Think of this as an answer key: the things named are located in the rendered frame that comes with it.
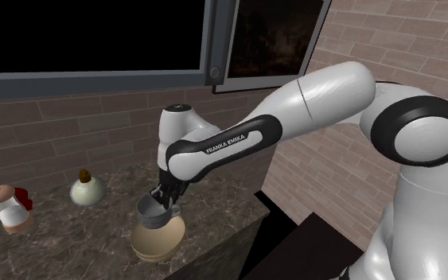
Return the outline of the grey cup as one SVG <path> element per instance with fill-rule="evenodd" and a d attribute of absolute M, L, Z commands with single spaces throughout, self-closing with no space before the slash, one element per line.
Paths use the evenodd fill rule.
<path fill-rule="evenodd" d="M 164 209 L 151 195 L 145 195 L 136 205 L 138 219 L 143 227 L 149 229 L 162 228 L 175 216 L 181 214 L 181 206 L 173 204 Z"/>

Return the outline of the tan bowl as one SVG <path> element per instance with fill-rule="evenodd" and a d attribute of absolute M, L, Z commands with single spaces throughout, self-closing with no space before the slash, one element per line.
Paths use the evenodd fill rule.
<path fill-rule="evenodd" d="M 149 229 L 137 223 L 131 233 L 131 246 L 135 254 L 149 263 L 167 260 L 181 245 L 185 237 L 185 222 L 180 216 L 158 229 Z"/>

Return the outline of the round pale corked flask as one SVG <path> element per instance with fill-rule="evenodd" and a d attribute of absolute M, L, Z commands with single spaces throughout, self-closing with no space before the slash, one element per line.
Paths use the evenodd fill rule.
<path fill-rule="evenodd" d="M 72 184 L 70 197 L 74 204 L 79 206 L 92 206 L 98 204 L 107 192 L 106 182 L 97 176 L 91 175 L 87 169 L 81 169 L 78 179 Z"/>

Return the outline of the red object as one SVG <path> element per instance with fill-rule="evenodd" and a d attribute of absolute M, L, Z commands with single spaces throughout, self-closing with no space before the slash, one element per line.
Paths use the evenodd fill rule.
<path fill-rule="evenodd" d="M 16 200 L 27 210 L 31 211 L 33 209 L 33 201 L 29 198 L 29 193 L 24 188 L 14 188 L 14 196 Z"/>

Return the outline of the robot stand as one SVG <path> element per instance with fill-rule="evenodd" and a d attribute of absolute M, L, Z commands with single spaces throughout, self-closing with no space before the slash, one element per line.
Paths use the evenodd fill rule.
<path fill-rule="evenodd" d="M 260 225 L 239 280 L 330 280 L 361 255 L 316 213 L 300 224 L 271 213 Z"/>

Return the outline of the white grinder with tan ends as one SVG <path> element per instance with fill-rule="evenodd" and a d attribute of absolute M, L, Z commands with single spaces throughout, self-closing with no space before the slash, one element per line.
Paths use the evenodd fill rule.
<path fill-rule="evenodd" d="M 14 188 L 11 185 L 0 185 L 0 221 L 10 234 L 26 230 L 33 222 L 30 211 L 16 200 Z"/>

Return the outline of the grey framed window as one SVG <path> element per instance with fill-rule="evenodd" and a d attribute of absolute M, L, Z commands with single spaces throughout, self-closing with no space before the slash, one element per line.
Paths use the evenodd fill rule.
<path fill-rule="evenodd" d="M 221 84 L 239 0 L 0 0 L 0 99 Z"/>

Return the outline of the dark framed wall picture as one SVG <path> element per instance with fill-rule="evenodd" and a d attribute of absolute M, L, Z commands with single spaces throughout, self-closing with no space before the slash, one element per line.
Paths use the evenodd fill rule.
<path fill-rule="evenodd" d="M 236 0 L 214 94 L 280 87 L 306 74 L 332 0 Z"/>

